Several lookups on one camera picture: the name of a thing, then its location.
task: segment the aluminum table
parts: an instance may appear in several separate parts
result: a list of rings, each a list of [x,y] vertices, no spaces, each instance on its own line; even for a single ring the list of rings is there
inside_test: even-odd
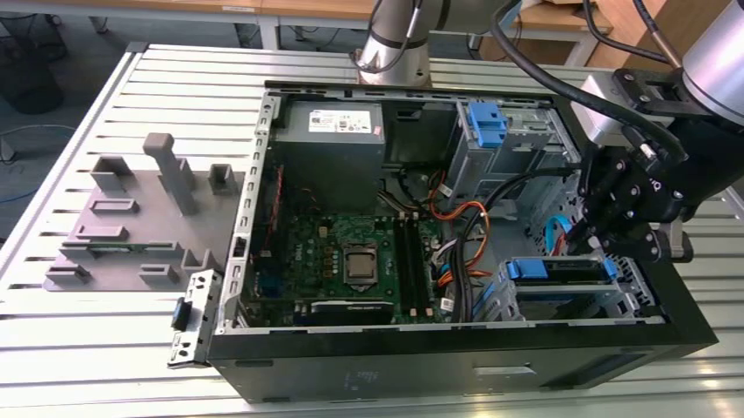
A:
[[[586,69],[549,66],[579,85]],[[434,59],[434,87],[541,92],[511,65]],[[179,293],[48,293],[44,272],[93,188],[97,157],[141,153],[171,132],[191,168],[252,154],[264,80],[352,83],[339,54],[149,45],[128,52],[0,251],[0,416],[519,416],[744,414],[744,224],[738,195],[703,202],[686,224],[695,258],[678,265],[721,342],[582,391],[248,405],[211,369],[168,370]]]

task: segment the sticker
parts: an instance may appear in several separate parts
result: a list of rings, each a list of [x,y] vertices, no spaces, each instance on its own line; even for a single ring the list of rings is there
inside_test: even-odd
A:
[[[450,189],[443,183],[439,185],[438,190],[447,198],[452,196],[452,189]]]
[[[454,310],[454,300],[442,298],[439,309],[442,309],[446,312],[451,312]]]
[[[255,9],[252,7],[221,6],[221,11],[245,11],[253,13]]]
[[[372,133],[368,111],[319,111],[309,113],[309,132]]]

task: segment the power supply label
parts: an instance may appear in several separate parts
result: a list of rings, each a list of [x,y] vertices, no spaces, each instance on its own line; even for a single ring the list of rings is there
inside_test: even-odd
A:
[[[372,133],[368,111],[321,111],[309,113],[309,132]]]

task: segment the black ram slot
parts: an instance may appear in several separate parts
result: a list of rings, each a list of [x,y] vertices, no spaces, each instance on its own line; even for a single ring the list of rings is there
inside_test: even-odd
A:
[[[408,274],[414,286],[414,301],[418,315],[426,315],[428,292],[426,289],[426,271],[423,263],[423,244],[418,234],[416,222],[406,222]]]
[[[399,311],[404,314],[414,309],[414,287],[410,279],[407,259],[406,221],[395,221],[392,224],[392,236],[395,238],[395,264],[398,266],[398,288],[399,288]]]

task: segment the blue plastic tab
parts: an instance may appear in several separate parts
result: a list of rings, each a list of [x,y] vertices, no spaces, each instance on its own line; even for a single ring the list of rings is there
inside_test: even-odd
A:
[[[545,263],[538,259],[514,260],[521,279],[547,279]]]
[[[507,119],[495,103],[468,102],[470,124],[478,135],[478,145],[498,148],[506,136]]]
[[[614,262],[610,259],[605,259],[602,264],[605,265],[606,275],[613,281],[615,281],[618,273],[617,273],[617,266],[614,265]]]
[[[547,279],[545,263],[538,259],[519,259],[506,263],[508,278],[512,279]]]
[[[519,278],[519,270],[514,263],[506,263],[506,272],[508,273],[508,279],[512,280]]]

